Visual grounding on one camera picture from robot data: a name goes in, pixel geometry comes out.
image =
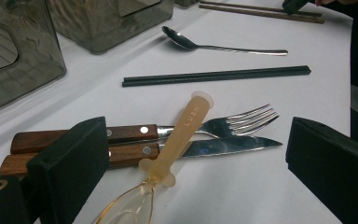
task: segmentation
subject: hand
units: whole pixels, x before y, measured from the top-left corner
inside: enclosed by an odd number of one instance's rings
[[[327,5],[334,1],[336,1],[336,0],[315,0],[315,5],[316,6]],[[358,2],[358,0],[338,0],[338,2],[342,3],[343,5],[350,5],[350,4]]]

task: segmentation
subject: knife blade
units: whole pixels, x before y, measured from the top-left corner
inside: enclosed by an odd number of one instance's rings
[[[183,158],[218,156],[244,151],[259,150],[281,146],[282,143],[255,136],[233,136],[211,140],[190,142]],[[154,160],[163,145],[158,143],[141,143],[132,145],[114,145],[109,147],[110,169],[137,165],[141,159]],[[26,163],[37,153],[13,154],[5,157],[0,168],[0,175],[27,174]]]

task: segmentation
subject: fork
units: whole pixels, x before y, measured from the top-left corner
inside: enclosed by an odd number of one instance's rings
[[[273,109],[263,105],[257,109],[226,118],[211,119],[204,122],[196,133],[208,134],[215,138],[255,133],[269,125],[278,116]],[[107,127],[109,144],[130,144],[157,141],[167,138],[173,126],[156,124]],[[35,153],[51,145],[67,130],[16,133],[10,147],[11,154]]]
[[[255,133],[279,117],[276,112],[273,112],[272,108],[264,111],[269,106],[270,104],[263,105],[238,115],[210,119],[202,123],[196,133],[207,134],[214,138],[244,136]],[[158,126],[158,139],[168,137],[172,130],[173,126]]]

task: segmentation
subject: utensil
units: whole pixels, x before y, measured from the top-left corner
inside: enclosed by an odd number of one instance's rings
[[[255,133],[279,117],[270,105],[263,105],[257,109],[238,115],[219,119],[211,119],[201,125],[196,133],[208,134],[212,137],[228,137],[235,135],[249,135]],[[173,126],[158,126],[155,124],[107,127],[109,144],[129,143],[143,140],[158,140],[167,138]],[[11,143],[11,154],[39,152],[60,138],[66,130],[17,133]]]
[[[193,93],[193,98],[187,104],[158,157],[153,161],[143,159],[139,162],[139,167],[148,174],[146,180],[107,205],[97,224],[151,222],[156,185],[161,183],[168,188],[175,185],[175,176],[170,171],[171,165],[186,151],[188,140],[212,106],[213,101],[209,95],[203,92]]]
[[[205,4],[205,5],[212,5],[212,6],[221,6],[221,7],[239,7],[239,8],[247,8],[247,9],[251,9],[251,10],[260,10],[260,11],[270,11],[270,12],[281,12],[281,13],[288,13],[285,5],[287,1],[303,1],[303,0],[285,0],[282,4],[283,9],[281,8],[273,8],[273,7],[254,7],[254,6],[246,6],[246,5],[239,5],[239,4],[230,4],[230,3],[222,3],[222,2],[209,2],[209,1],[200,1],[201,4]],[[317,13],[317,12],[307,12],[307,11],[298,11],[299,8],[297,9],[296,12],[292,12],[291,14],[297,14],[297,15],[302,15],[302,16],[313,16],[313,17],[321,17],[322,14],[321,13]]]
[[[278,147],[282,143],[263,137],[231,136],[210,140],[191,142],[182,158],[218,156],[237,152]],[[139,143],[131,145],[113,145],[109,147],[109,168],[121,168],[138,164],[141,159],[155,159],[164,145],[158,143]],[[36,153],[15,154],[5,157],[0,168],[0,175],[27,174],[27,162]]]
[[[217,46],[209,46],[209,45],[197,45],[193,43],[191,40],[187,39],[183,35],[177,33],[173,29],[163,26],[162,31],[177,45],[184,49],[196,50],[196,49],[219,49],[219,50],[227,50],[227,51],[236,51],[236,52],[245,52],[245,53],[253,53],[253,54],[267,54],[267,55],[276,55],[283,56],[287,54],[287,50],[285,49],[234,49],[234,48],[225,48],[225,47],[217,47]]]
[[[309,75],[310,68],[306,65],[290,66],[290,67],[272,67],[249,70],[209,72],[209,73],[193,73],[179,75],[162,75],[162,76],[146,76],[146,77],[124,77],[122,87],[134,86],[151,86],[164,84],[177,84],[188,82],[202,81],[219,81],[246,78],[262,78],[262,77],[291,77]]]
[[[286,15],[286,14],[279,14],[279,13],[258,12],[253,10],[245,10],[245,9],[230,8],[230,7],[214,7],[208,5],[199,5],[199,8],[210,9],[215,11],[232,12],[232,13],[238,13],[238,14],[244,14],[250,16],[281,19],[287,21],[303,21],[303,22],[312,22],[312,23],[320,23],[320,24],[324,23],[324,19],[317,18],[317,17],[294,16],[294,15]]]

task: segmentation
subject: plastic container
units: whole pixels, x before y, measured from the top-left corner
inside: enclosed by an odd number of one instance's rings
[[[0,0],[0,107],[65,72],[46,2]]]
[[[54,27],[93,54],[102,54],[169,20],[174,0],[48,0]]]

